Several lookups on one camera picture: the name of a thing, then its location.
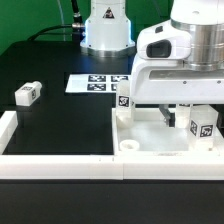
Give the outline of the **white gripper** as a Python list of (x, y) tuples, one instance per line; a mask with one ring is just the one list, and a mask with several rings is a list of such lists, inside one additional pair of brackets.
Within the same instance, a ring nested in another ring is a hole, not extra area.
[(160, 104), (167, 126), (175, 126), (168, 104), (224, 104), (224, 69), (191, 71), (178, 60), (146, 60), (135, 56), (130, 97), (136, 104)]

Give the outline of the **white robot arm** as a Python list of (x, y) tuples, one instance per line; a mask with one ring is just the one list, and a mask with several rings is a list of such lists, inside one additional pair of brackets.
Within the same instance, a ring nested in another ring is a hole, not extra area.
[(224, 104), (224, 0), (174, 0), (170, 19), (142, 30), (130, 97), (157, 104)]

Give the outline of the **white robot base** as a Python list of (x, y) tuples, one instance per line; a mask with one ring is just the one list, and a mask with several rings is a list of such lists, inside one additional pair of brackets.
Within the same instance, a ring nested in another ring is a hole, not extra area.
[(81, 51), (98, 57), (121, 57), (135, 52), (131, 22), (125, 0), (91, 0), (91, 13), (85, 21)]

